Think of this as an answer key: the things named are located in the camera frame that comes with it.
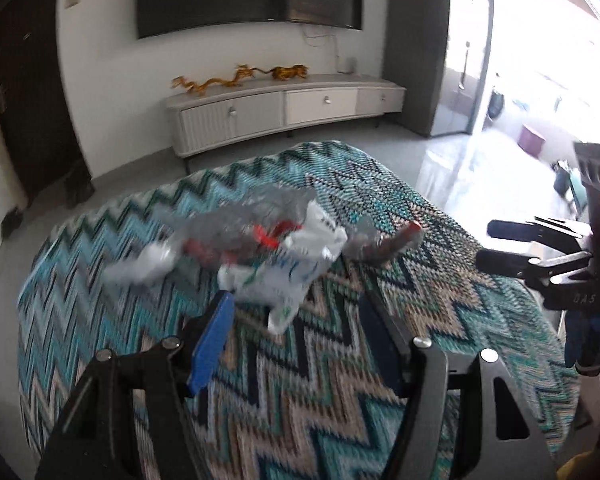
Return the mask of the blue white gloved right hand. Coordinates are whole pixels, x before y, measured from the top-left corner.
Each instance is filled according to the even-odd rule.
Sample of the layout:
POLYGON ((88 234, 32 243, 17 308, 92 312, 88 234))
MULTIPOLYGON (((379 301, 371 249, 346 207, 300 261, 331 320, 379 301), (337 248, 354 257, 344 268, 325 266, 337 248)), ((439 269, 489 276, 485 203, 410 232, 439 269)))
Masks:
POLYGON ((568 311, 565 316, 566 367, 583 376, 600 374, 600 312, 568 311))

